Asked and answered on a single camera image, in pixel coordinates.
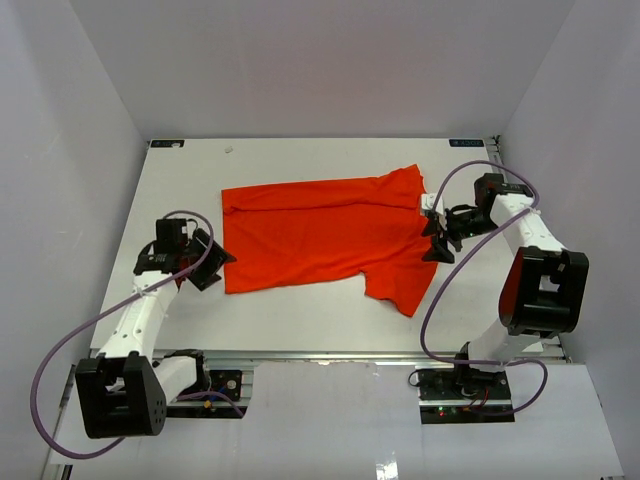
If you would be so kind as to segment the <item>orange t shirt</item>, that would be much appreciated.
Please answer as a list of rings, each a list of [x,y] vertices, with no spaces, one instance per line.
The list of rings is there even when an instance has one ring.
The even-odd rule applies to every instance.
[[[228,294],[363,275],[365,295],[404,316],[418,310],[437,265],[420,212],[417,165],[379,177],[278,183],[221,193]]]

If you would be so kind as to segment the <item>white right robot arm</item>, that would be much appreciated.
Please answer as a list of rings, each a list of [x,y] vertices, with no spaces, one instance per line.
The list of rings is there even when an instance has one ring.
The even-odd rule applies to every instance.
[[[573,331],[586,288],[589,260],[547,228],[537,196],[524,183],[485,173],[474,183],[474,202],[447,208],[437,194],[421,198],[423,230],[431,246],[425,261],[452,264],[466,239],[503,233],[513,254],[498,300],[496,320],[454,358],[453,390],[472,399],[496,382],[528,347]]]

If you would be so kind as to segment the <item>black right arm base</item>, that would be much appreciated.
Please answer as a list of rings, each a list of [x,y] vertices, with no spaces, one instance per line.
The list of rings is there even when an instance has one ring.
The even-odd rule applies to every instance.
[[[461,400],[467,408],[487,406],[491,400],[510,402],[505,372],[484,372],[469,366],[419,368],[408,376],[421,400]]]

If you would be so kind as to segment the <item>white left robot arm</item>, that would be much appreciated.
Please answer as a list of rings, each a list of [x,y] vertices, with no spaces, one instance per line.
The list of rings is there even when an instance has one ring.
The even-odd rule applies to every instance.
[[[169,306],[184,282],[204,291],[220,281],[220,269],[235,258],[211,228],[190,228],[187,218],[164,217],[155,238],[137,256],[133,300],[93,358],[75,372],[85,432],[91,439],[156,436],[169,404],[181,395],[199,399],[211,387],[205,355],[176,350],[154,360],[156,340]]]

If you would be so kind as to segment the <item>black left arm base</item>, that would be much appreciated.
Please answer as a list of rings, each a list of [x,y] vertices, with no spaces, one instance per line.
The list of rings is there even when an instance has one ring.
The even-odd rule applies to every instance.
[[[196,391],[190,387],[176,401],[221,401],[237,403],[242,396],[243,372],[241,370],[210,370],[209,387]]]

